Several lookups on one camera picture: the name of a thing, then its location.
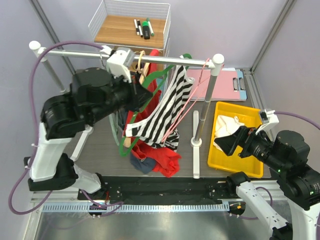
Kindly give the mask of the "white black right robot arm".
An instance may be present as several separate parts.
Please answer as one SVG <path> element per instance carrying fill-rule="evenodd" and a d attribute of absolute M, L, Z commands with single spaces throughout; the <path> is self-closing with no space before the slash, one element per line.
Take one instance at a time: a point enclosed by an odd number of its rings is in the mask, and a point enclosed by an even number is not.
<path fill-rule="evenodd" d="M 241 147 L 240 158 L 255 157 L 267 165 L 290 207 L 292 222 L 279 215 L 257 192 L 250 178 L 237 172 L 226 178 L 226 193 L 239 197 L 251 208 L 272 240 L 317 239 L 320 216 L 320 174 L 308 164 L 310 146 L 304 137 L 291 130 L 280 131 L 271 141 L 257 128 L 241 126 L 235 133 L 214 142 L 231 156 Z"/>

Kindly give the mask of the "black white striped top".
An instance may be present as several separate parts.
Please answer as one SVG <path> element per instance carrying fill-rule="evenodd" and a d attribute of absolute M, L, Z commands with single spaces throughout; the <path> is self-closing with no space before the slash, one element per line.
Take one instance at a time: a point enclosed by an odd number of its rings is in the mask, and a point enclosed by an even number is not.
<path fill-rule="evenodd" d="M 177 151 L 179 145 L 179 132 L 176 128 L 165 141 L 164 135 L 177 121 L 177 117 L 186 104 L 194 79 L 187 76 L 186 67 L 177 65 L 167 91 L 153 110 L 145 119 L 128 124 L 125 128 L 126 137 L 136 137 L 152 148 L 169 148 Z"/>

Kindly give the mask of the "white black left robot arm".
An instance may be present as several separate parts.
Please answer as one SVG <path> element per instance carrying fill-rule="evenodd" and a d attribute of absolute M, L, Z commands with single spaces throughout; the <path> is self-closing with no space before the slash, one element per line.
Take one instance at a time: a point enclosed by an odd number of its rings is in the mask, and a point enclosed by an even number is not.
<path fill-rule="evenodd" d="M 70 90 L 49 98 L 38 125 L 38 143 L 28 179 L 29 190 L 58 191 L 75 187 L 100 200 L 107 192 L 102 175 L 78 167 L 64 152 L 87 126 L 126 108 L 137 111 L 153 97 L 138 81 L 126 82 L 107 70 L 91 67 L 73 76 Z"/>

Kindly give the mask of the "pink wire hanger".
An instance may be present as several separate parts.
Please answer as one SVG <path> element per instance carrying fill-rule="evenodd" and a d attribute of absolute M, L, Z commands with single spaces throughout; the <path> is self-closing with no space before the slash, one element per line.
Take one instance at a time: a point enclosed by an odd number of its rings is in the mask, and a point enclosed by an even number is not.
<path fill-rule="evenodd" d="M 211 60 L 211 63 L 214 65 L 214 68 L 210 68 L 210 71 L 213 71 L 216 74 L 216 77 L 219 75 L 220 71 L 223 69 L 224 67 L 224 56 L 220 53 L 217 53 L 213 56 L 212 59 L 207 59 L 205 61 L 205 63 L 209 63 Z M 194 105 L 194 103 L 199 99 L 199 97 L 196 98 L 195 102 L 186 110 L 186 112 L 184 113 L 187 104 L 191 101 L 192 97 L 195 95 L 195 93 L 197 92 L 197 90 L 199 89 L 200 85 L 202 85 L 203 83 L 205 83 L 209 77 L 203 79 L 203 73 L 205 71 L 205 65 L 202 66 L 201 70 L 200 70 L 200 74 L 198 77 L 198 80 L 196 81 L 196 85 L 195 88 L 192 89 L 191 93 L 189 94 L 189 97 L 186 101 L 186 103 L 182 106 L 182 108 L 180 109 L 180 111 L 177 114 L 176 120 L 171 124 L 171 126 L 169 127 L 169 129 L 167 130 L 167 132 L 164 134 L 164 136 L 161 139 L 161 142 L 164 143 L 167 138 L 169 137 L 169 135 L 173 132 L 173 130 L 180 124 L 180 122 L 182 121 L 182 119 L 185 117 L 185 115 L 190 111 L 191 107 Z"/>

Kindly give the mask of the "white tank top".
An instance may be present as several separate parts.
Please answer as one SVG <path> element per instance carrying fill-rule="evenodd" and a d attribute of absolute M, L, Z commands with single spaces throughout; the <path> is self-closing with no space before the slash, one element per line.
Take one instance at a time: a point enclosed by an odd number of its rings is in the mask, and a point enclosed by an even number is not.
<path fill-rule="evenodd" d="M 237 116 L 218 115 L 215 123 L 214 139 L 230 136 L 244 125 L 243 122 L 239 122 Z"/>

